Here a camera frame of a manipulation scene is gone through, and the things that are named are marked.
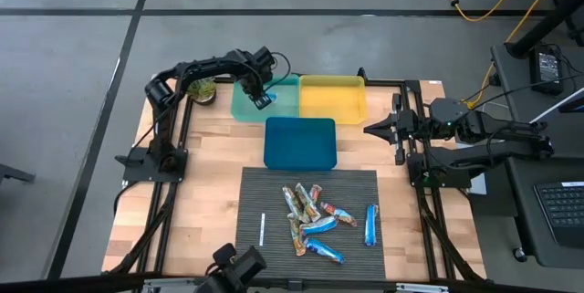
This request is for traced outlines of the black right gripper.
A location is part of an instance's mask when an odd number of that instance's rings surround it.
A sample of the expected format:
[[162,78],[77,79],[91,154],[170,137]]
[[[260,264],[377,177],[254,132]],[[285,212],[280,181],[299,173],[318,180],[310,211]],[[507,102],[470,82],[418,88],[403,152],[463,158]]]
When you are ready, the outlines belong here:
[[372,133],[389,145],[395,145],[395,163],[403,165],[408,158],[407,152],[417,152],[418,142],[414,135],[422,123],[414,110],[407,110],[404,106],[402,94],[392,96],[392,110],[384,120],[363,128],[364,133]]

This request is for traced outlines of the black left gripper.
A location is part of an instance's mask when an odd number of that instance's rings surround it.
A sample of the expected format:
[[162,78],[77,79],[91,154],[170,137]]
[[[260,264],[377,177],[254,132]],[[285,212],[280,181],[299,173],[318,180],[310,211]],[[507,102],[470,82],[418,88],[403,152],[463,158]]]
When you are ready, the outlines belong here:
[[262,110],[272,102],[272,99],[265,93],[264,82],[259,70],[249,65],[242,65],[242,71],[242,86],[244,87],[245,93],[254,105],[259,110]]

